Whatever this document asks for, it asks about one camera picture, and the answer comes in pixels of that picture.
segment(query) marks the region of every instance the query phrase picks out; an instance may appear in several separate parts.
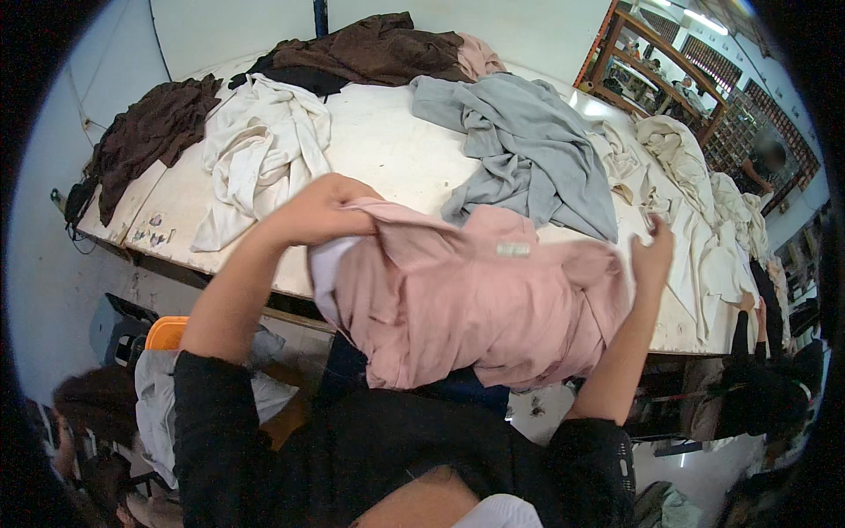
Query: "window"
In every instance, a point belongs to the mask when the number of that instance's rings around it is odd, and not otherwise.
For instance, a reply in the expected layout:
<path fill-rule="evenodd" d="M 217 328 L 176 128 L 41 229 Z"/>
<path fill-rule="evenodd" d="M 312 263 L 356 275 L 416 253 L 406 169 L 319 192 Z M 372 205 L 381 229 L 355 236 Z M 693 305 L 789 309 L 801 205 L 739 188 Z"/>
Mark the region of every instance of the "window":
<path fill-rule="evenodd" d="M 766 114 L 771 120 L 771 124 L 783 136 L 783 139 L 787 142 L 784 147 L 788 148 L 793 156 L 795 156 L 795 160 L 799 163 L 804 174 L 810 178 L 815 176 L 819 171 L 819 161 L 816 159 L 810 146 L 807 145 L 804 136 L 801 135 L 801 132 L 789 120 L 787 114 L 753 80 L 748 81 L 748 86 L 745 87 L 744 92 Z"/>
<path fill-rule="evenodd" d="M 628 2 L 620 2 L 617 9 L 629 13 L 631 10 L 631 4 Z M 657 34 L 660 35 L 666 42 L 672 44 L 675 41 L 675 37 L 678 36 L 678 30 L 681 26 L 666 17 L 660 16 L 657 13 L 652 13 L 651 11 L 646 11 L 645 9 L 640 9 L 640 14 L 642 15 L 642 18 L 648 20 L 651 27 L 653 27 Z"/>
<path fill-rule="evenodd" d="M 742 76 L 742 70 L 727 60 L 721 53 L 690 35 L 681 48 L 681 55 L 701 71 L 716 80 L 723 90 L 731 93 Z"/>

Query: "white tag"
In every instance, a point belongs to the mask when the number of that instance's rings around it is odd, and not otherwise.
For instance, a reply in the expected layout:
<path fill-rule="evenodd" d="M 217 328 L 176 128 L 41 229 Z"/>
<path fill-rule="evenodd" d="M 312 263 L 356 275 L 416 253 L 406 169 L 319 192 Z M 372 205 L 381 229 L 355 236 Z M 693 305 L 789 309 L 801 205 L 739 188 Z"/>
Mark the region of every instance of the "white tag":
<path fill-rule="evenodd" d="M 496 254 L 500 257 L 514 257 L 524 259 L 531 253 L 531 246 L 524 242 L 499 242 L 496 244 Z"/>

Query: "orange basket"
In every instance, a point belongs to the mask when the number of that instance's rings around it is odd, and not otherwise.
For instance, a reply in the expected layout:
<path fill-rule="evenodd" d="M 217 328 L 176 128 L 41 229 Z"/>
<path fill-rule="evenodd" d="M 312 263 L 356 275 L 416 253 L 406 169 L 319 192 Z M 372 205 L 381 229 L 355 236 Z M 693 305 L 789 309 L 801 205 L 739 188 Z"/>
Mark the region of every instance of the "orange basket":
<path fill-rule="evenodd" d="M 155 321 L 147 334 L 146 349 L 176 350 L 182 340 L 182 332 L 188 324 L 187 315 L 167 315 Z"/>

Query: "sewing workshop worker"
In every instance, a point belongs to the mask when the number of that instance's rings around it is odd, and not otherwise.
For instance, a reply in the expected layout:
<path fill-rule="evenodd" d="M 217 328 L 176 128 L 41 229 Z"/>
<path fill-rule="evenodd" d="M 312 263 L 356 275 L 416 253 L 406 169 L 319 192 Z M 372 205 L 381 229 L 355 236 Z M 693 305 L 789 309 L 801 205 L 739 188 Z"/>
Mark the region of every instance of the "sewing workshop worker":
<path fill-rule="evenodd" d="M 765 141 L 756 145 L 731 177 L 741 193 L 763 196 L 772 192 L 771 180 L 776 172 L 783 169 L 786 161 L 787 153 L 781 144 Z"/>
<path fill-rule="evenodd" d="M 633 514 L 628 416 L 673 235 L 631 242 L 627 319 L 548 447 L 482 406 L 363 389 L 317 410 L 279 451 L 259 433 L 247 359 L 276 265 L 291 246 L 375 233 L 340 210 L 382 199 L 340 174 L 318 178 L 237 245 L 194 306 L 175 367 L 175 472 L 186 526 L 622 526 Z"/>

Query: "pink fabric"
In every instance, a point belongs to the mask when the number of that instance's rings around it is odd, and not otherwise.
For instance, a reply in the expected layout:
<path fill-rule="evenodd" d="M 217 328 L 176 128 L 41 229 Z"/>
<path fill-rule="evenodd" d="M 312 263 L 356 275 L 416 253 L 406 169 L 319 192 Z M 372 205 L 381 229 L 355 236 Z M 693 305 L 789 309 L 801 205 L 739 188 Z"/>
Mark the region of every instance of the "pink fabric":
<path fill-rule="evenodd" d="M 458 66 L 464 75 L 476 81 L 482 75 L 507 71 L 487 42 L 467 33 L 458 35 L 464 40 L 464 45 L 458 48 Z"/>
<path fill-rule="evenodd" d="M 532 222 L 479 205 L 464 228 L 374 199 L 378 235 L 341 257 L 335 299 L 372 388 L 413 389 L 474 366 L 485 386 L 587 375 L 630 310 L 614 247 L 537 243 Z"/>

